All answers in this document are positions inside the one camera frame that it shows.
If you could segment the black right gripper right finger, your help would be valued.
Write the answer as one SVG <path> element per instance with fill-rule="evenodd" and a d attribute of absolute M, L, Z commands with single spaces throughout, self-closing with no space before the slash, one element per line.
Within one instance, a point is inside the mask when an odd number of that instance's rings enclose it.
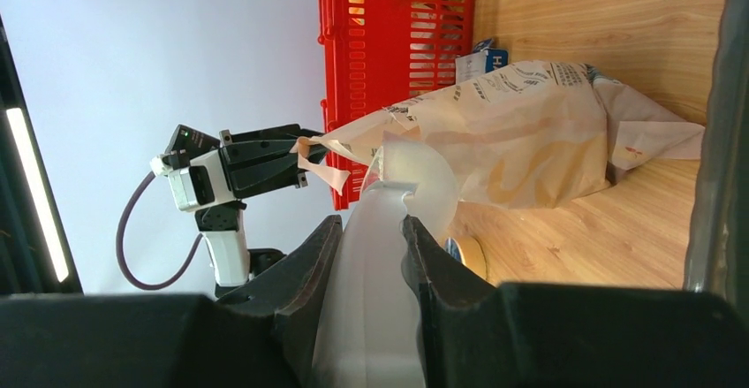
<path fill-rule="evenodd" d="M 745 387 L 748 329 L 709 293 L 491 285 L 406 217 L 430 387 Z"/>

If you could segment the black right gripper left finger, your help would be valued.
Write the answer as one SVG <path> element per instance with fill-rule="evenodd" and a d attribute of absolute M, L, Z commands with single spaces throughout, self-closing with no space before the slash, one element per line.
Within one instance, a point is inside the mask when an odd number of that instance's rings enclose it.
<path fill-rule="evenodd" d="M 1 303 L 4 387 L 303 387 L 342 220 L 221 299 L 14 295 Z"/>

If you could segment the pink cat litter bag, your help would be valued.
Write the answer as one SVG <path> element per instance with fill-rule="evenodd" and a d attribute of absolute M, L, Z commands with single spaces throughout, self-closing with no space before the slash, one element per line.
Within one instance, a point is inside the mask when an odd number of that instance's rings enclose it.
<path fill-rule="evenodd" d="M 616 184 L 654 159 L 696 160 L 705 129 L 592 65 L 507 65 L 394 103 L 294 146 L 371 165 L 388 134 L 449 165 L 459 198 L 506 209 L 554 208 Z"/>

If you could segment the clear plastic scoop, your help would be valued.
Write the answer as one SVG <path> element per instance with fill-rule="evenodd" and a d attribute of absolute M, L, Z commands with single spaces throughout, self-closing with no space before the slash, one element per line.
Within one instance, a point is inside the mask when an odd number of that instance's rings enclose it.
<path fill-rule="evenodd" d="M 313 387 L 423 387 L 420 306 L 406 279 L 406 217 L 442 241 L 459 189 L 435 149 L 386 133 L 343 231 L 315 341 Z"/>

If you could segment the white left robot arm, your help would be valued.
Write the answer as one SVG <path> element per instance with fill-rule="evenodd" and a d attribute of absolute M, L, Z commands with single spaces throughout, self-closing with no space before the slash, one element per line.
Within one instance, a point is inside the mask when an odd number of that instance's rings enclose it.
<path fill-rule="evenodd" d="M 300 137 L 319 133 L 298 124 L 245 133 L 223 131 L 219 147 L 191 161 L 190 179 L 196 191 L 195 221 L 206 241 L 216 286 L 233 289 L 249 282 L 257 271 L 246 245 L 245 199 L 306 184 L 291 151 Z"/>

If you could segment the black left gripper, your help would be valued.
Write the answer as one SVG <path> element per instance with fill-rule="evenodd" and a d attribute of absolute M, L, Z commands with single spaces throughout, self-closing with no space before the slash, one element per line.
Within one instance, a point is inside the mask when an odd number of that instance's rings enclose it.
<path fill-rule="evenodd" d="M 306 170 L 299 168 L 291 149 L 298 138 L 319 133 L 298 124 L 245 133 L 220 132 L 223 171 L 233 195 L 243 200 L 288 186 L 307 186 Z"/>

